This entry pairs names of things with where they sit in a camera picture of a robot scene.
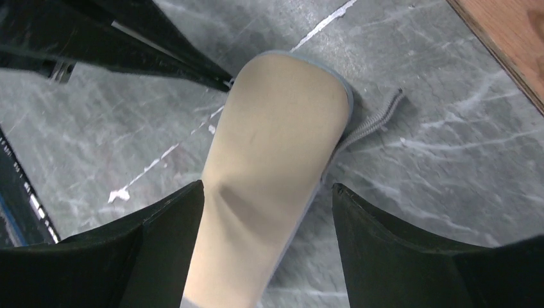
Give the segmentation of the beige umbrella case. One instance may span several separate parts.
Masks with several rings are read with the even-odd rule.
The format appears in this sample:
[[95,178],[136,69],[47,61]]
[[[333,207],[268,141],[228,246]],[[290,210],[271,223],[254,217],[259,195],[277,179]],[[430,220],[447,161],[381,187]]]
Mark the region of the beige umbrella case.
[[340,151],[385,125],[397,89],[353,130],[353,90],[333,69],[272,50],[237,75],[201,179],[205,205],[184,297],[256,307]]

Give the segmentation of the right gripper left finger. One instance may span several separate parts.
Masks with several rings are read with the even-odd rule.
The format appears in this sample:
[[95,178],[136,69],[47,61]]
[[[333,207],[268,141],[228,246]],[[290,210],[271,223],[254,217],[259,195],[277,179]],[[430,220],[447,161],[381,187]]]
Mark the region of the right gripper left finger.
[[179,307],[203,183],[56,244],[1,250],[2,307]]

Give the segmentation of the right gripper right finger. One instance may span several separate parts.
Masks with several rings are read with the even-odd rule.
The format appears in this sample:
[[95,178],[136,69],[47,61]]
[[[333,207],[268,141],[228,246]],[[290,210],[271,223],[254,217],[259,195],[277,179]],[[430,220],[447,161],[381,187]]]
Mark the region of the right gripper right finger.
[[494,248],[433,234],[332,188],[352,307],[542,307],[543,236]]

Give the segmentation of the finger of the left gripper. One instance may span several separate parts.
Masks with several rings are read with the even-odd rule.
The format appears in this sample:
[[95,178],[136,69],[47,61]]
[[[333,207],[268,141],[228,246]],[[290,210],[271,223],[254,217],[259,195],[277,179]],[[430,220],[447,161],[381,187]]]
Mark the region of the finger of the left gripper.
[[66,83],[78,63],[227,92],[232,75],[153,1],[2,1],[1,67]]

